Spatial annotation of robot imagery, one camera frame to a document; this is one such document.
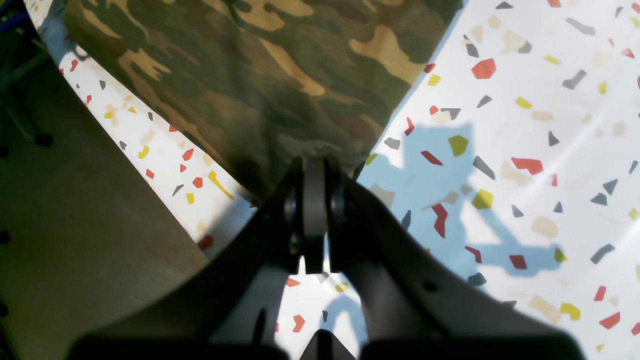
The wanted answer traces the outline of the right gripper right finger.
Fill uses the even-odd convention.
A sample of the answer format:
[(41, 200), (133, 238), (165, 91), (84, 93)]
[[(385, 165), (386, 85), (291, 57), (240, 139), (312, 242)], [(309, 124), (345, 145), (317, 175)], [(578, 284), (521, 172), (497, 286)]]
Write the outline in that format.
[(480, 292), (422, 249), (382, 201), (315, 160), (328, 261), (356, 290), (367, 344), (361, 360), (583, 360), (569, 333)]

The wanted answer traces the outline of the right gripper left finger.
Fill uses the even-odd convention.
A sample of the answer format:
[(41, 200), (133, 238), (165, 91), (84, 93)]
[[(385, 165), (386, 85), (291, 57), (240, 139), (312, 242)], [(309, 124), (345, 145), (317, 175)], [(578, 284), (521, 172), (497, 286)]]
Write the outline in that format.
[(78, 339), (69, 360), (288, 360), (275, 342), (282, 296), (304, 253), (295, 159), (210, 264), (169, 294)]

